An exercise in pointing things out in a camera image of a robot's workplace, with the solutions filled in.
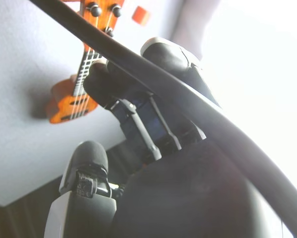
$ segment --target guitar neck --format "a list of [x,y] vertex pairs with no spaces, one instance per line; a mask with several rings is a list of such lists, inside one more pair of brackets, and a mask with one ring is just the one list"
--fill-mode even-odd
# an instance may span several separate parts
[[89,69],[93,61],[99,58],[99,53],[90,49],[83,53],[83,57],[80,63],[79,71],[77,73],[77,78],[74,85],[73,96],[86,94],[83,88],[83,82],[85,78],[89,75]]

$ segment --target orange guitar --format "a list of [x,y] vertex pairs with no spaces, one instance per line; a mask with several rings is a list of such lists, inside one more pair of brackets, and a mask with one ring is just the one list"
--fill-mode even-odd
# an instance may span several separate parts
[[[81,0],[80,11],[90,24],[113,36],[117,17],[121,15],[124,0]],[[101,56],[84,44],[84,53],[77,76],[63,80],[51,89],[52,99],[46,106],[50,123],[60,123],[76,119],[93,111],[98,104],[84,91],[83,81],[89,74],[93,61]]]

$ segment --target ukulele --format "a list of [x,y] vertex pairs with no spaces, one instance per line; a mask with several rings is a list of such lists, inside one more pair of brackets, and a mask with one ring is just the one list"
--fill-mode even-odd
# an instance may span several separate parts
[[[80,1],[82,17],[96,28],[113,36],[113,28],[117,18],[121,16],[124,0],[91,0]],[[46,114],[50,123],[61,123],[73,120],[93,111],[98,104],[86,94],[83,88],[84,79],[89,68],[101,56],[84,43],[84,52],[77,75],[55,84],[52,98],[46,106]]]

